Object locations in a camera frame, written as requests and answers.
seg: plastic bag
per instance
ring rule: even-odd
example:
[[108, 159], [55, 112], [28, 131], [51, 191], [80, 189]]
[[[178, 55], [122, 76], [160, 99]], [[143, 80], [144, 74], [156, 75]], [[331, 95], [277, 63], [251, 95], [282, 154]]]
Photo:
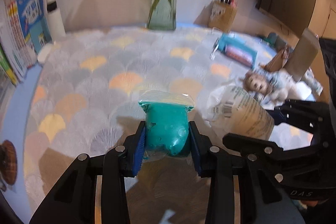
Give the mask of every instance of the plastic bag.
[[220, 139], [227, 133], [268, 140], [274, 120], [247, 91], [225, 85], [211, 92], [204, 119]]
[[146, 113], [145, 150], [149, 160], [165, 154], [187, 156], [188, 112], [194, 101], [186, 94], [171, 94], [157, 90], [141, 91], [139, 105]]

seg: barcode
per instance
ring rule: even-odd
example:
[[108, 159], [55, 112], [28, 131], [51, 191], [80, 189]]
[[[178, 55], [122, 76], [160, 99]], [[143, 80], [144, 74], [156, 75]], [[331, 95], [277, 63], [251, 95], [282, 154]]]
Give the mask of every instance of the barcode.
[[222, 107], [222, 114], [224, 117], [230, 118], [232, 115], [233, 102], [227, 101]]

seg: teal slime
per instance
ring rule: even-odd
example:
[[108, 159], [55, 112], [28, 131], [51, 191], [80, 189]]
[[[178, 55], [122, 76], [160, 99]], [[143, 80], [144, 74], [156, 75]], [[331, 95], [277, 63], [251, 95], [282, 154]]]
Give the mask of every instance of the teal slime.
[[187, 113], [193, 108], [172, 103], [139, 103], [146, 112], [145, 149], [163, 151], [170, 156], [190, 152]]

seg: blue book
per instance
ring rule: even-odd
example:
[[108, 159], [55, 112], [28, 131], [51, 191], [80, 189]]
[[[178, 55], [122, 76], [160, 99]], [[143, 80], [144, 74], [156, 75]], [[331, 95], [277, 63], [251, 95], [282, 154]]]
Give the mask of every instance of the blue book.
[[43, 0], [16, 0], [17, 13], [27, 45], [38, 54], [51, 41], [43, 12]]

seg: cardboard box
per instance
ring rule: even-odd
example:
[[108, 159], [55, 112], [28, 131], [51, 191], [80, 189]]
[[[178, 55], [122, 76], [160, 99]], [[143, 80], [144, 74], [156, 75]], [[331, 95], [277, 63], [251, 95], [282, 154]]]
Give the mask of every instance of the cardboard box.
[[209, 19], [209, 28], [218, 28], [228, 33], [231, 30], [233, 20], [235, 19], [237, 8], [232, 5], [214, 1], [211, 16]]

